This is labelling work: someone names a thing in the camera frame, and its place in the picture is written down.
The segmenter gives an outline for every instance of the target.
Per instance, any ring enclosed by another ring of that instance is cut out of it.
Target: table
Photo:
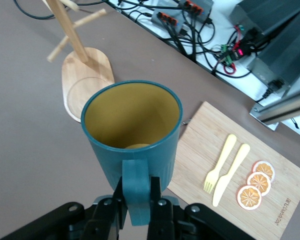
[[[41,1],[21,1],[44,14]],[[208,101],[300,167],[300,135],[285,125],[269,131],[250,115],[254,101],[211,76],[106,4],[108,14],[79,28],[83,44],[104,52],[116,82],[145,79],[166,85],[181,99],[184,120]],[[73,21],[87,15],[69,12]],[[112,194],[81,125],[63,106],[61,66],[67,46],[49,63],[46,56],[63,38],[57,20],[35,20],[12,1],[0,0],[0,238],[67,202],[86,208]],[[172,195],[169,190],[164,195]],[[131,227],[120,239],[146,239],[147,226]],[[282,239],[300,240],[300,203]]]

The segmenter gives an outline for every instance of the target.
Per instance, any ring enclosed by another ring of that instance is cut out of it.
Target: blue mug
[[[177,95],[152,81],[112,84],[93,95],[81,114],[84,133],[113,189],[122,177],[133,226],[150,222],[150,178],[169,185],[183,109]]]

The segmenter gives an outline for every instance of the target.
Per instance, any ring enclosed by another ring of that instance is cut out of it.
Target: orange slice
[[[261,192],[255,186],[243,186],[238,192],[237,201],[243,209],[254,210],[261,204]]]
[[[260,171],[253,172],[248,177],[246,183],[256,187],[260,191],[261,196],[267,195],[271,188],[270,178],[265,173]]]
[[[273,180],[275,179],[275,169],[267,161],[257,161],[252,167],[252,172],[262,172],[264,174],[267,174],[271,182],[273,182]]]

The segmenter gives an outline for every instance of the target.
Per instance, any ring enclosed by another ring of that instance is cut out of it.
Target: yellow knife
[[[216,184],[214,194],[213,194],[212,205],[214,207],[218,206],[220,199],[224,194],[231,178],[235,174],[236,170],[238,169],[242,161],[246,158],[249,151],[250,151],[250,146],[246,143],[242,144],[238,153],[235,156],[235,159],[230,167],[229,172],[226,175],[220,177],[218,183]]]

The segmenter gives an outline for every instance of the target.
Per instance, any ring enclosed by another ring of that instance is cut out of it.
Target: red wire
[[[231,63],[231,65],[230,65],[230,67],[233,69],[232,72],[227,71],[226,67],[227,67],[226,65],[223,65],[223,70],[228,75],[232,75],[232,74],[234,74],[237,71],[236,65],[234,63]]]
[[[240,41],[241,41],[241,30],[238,26],[234,26],[235,30],[238,32],[238,40],[233,46],[233,50],[236,50],[237,47],[239,47]]]

